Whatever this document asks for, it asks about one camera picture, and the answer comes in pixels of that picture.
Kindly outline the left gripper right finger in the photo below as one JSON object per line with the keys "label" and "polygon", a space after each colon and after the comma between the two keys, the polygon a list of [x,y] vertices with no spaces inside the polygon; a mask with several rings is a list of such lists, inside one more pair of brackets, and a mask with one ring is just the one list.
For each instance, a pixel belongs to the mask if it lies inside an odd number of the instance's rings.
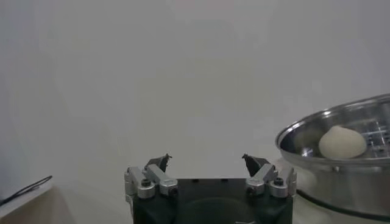
{"label": "left gripper right finger", "polygon": [[297,188],[297,173],[291,166],[281,170],[264,158],[244,154],[250,177],[245,180],[246,194],[251,197],[263,195],[269,191],[275,198],[294,197]]}

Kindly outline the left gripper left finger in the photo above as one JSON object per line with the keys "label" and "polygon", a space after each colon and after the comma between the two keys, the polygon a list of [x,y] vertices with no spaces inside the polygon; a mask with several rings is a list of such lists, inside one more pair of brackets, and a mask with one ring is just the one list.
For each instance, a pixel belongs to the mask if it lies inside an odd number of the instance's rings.
{"label": "left gripper left finger", "polygon": [[129,166],[124,172],[124,190],[127,200],[138,197],[147,200],[160,194],[164,197],[175,198],[179,193],[179,182],[166,174],[169,154],[150,159],[140,169]]}

